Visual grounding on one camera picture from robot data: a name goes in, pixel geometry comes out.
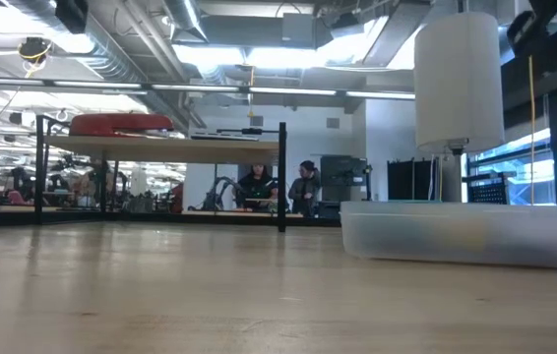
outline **clear plastic container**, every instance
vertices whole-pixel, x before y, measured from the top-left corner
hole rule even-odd
[[[557,267],[557,206],[343,202],[361,258]]]

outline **white cylinder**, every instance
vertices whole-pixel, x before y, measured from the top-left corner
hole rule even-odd
[[[130,183],[130,192],[133,196],[138,196],[150,189],[148,186],[148,174],[142,167],[136,167],[132,170]]]
[[[416,145],[468,152],[504,143],[497,21],[483,13],[450,16],[425,27],[414,49]]]

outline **window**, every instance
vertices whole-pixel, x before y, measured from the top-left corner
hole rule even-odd
[[[474,156],[469,165],[471,175],[511,172],[514,174],[508,177],[508,199],[511,205],[529,206],[531,204],[531,182],[533,182],[534,204],[536,206],[556,206],[554,159],[549,148],[549,141],[549,129],[534,135],[533,170],[530,153],[532,138],[526,136]]]

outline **dark hair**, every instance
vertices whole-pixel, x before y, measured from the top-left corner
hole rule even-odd
[[[300,163],[300,166],[306,169],[307,171],[313,171],[316,169],[316,165],[314,164],[313,161],[310,160],[302,161],[302,163]]]
[[[255,166],[258,164],[253,164],[250,165],[250,175],[254,176],[255,175]],[[270,176],[270,173],[268,173],[268,167],[266,167],[266,165],[262,165],[263,166],[263,172],[261,172],[261,178],[262,179],[268,179],[268,178],[272,178]]]

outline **ceiling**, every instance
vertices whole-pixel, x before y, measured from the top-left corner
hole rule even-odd
[[[87,37],[79,35],[59,35],[58,31],[50,34],[48,23],[39,18],[26,16],[13,6],[14,4],[35,3],[45,0],[0,0],[9,7],[0,7],[0,77],[22,78],[31,69],[31,64],[24,64],[17,54],[17,48],[28,36],[42,36],[52,38],[49,57],[40,70],[33,73],[37,79],[70,79],[84,81],[105,80],[105,75],[93,64],[92,44],[84,43]],[[188,32],[182,29],[171,35],[171,20],[165,15],[163,0],[90,0],[89,29],[96,31],[96,38],[101,42],[103,53],[112,50],[123,62],[124,71],[132,75],[120,75],[123,78],[133,78],[135,81],[153,83],[171,83],[187,81],[202,83],[207,80],[202,68],[205,64],[181,62],[180,45],[191,49],[198,47],[222,48],[219,42],[197,43],[188,42]],[[503,0],[470,0],[467,3],[472,10],[485,11],[495,14],[498,1]],[[137,9],[128,6],[131,2],[137,4]],[[254,70],[254,85],[275,88],[303,88],[303,89],[370,89],[413,91],[413,37],[425,24],[443,16],[453,14],[458,10],[457,0],[300,0],[294,3],[282,3],[272,0],[198,0],[201,26],[206,25],[209,34],[218,33],[219,40],[231,43],[228,47],[239,51],[247,62],[252,60],[254,51],[265,48],[264,45],[250,46],[245,40],[267,41],[268,46],[276,46],[284,42],[288,46],[294,45],[286,40],[286,30],[294,30],[291,35],[300,38],[303,34],[299,26],[311,23],[313,38],[300,51],[315,53],[316,56],[332,55],[348,59],[325,57],[325,62],[318,64],[300,65],[299,52],[290,51],[275,55],[275,64],[269,67],[258,65]],[[130,8],[129,15],[118,8],[125,4]],[[140,23],[137,11],[143,12],[151,26]],[[352,36],[351,40],[333,40],[330,25],[338,20],[340,14],[355,13],[355,17],[364,27],[364,34]],[[296,19],[291,29],[285,25],[286,21]],[[101,50],[95,48],[95,53],[101,55]],[[219,61],[220,55],[205,55],[200,60]],[[291,63],[288,67],[281,67],[281,63]],[[242,70],[233,63],[218,66],[230,85],[249,85],[251,72]],[[48,114],[52,117],[60,116],[70,120],[72,116],[91,112],[128,112],[128,111],[159,111],[167,109],[167,115],[174,120],[176,127],[202,126],[202,117],[193,118],[193,108],[202,105],[231,106],[248,105],[248,96],[225,94],[191,94],[185,96],[170,95],[158,97],[143,97],[139,95],[111,94],[97,92],[99,95],[78,94],[76,92],[53,91],[20,92],[14,96],[13,91],[0,90],[0,146],[31,147],[33,139],[27,137],[32,132],[31,127],[10,124],[8,116],[14,111],[32,111],[36,114]],[[1,109],[10,101],[9,109]],[[346,113],[352,111],[360,103],[356,98],[315,97],[315,96],[287,96],[256,94],[254,105],[297,107],[343,107]],[[15,143],[6,143],[1,132],[21,133]],[[6,150],[7,153],[28,153],[26,150]],[[183,167],[175,167],[183,173]]]

